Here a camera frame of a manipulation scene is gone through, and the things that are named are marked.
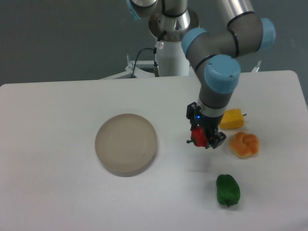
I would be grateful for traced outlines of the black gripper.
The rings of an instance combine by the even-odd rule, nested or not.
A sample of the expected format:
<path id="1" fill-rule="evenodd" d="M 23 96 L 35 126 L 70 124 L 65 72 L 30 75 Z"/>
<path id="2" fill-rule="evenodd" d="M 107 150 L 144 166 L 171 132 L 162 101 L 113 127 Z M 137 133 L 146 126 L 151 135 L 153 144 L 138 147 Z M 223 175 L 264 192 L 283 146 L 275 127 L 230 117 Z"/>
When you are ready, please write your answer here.
<path id="1" fill-rule="evenodd" d="M 202 112 L 201 106 L 193 102 L 187 106 L 186 118 L 190 121 L 191 142 L 196 142 L 198 137 L 198 126 L 200 126 L 207 140 L 206 149 L 216 149 L 223 144 L 226 135 L 218 131 L 218 125 L 222 120 L 223 114 L 220 115 L 206 115 Z"/>

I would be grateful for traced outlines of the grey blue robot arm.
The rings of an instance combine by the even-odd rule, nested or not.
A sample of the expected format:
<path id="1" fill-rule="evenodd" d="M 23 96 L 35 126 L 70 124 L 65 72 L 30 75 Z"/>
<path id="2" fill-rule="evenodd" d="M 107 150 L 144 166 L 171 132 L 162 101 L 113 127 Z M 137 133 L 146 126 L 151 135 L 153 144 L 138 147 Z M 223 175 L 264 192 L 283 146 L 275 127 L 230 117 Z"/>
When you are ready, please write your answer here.
<path id="1" fill-rule="evenodd" d="M 135 19 L 149 17 L 149 29 L 157 42 L 180 42 L 184 58 L 201 83 L 197 102 L 188 105 L 190 142 L 217 148 L 226 139 L 218 126 L 241 73 L 237 57 L 271 47 L 276 39 L 271 20 L 255 14 L 248 0 L 217 2 L 226 30 L 210 35 L 200 27 L 185 0 L 129 0 Z"/>

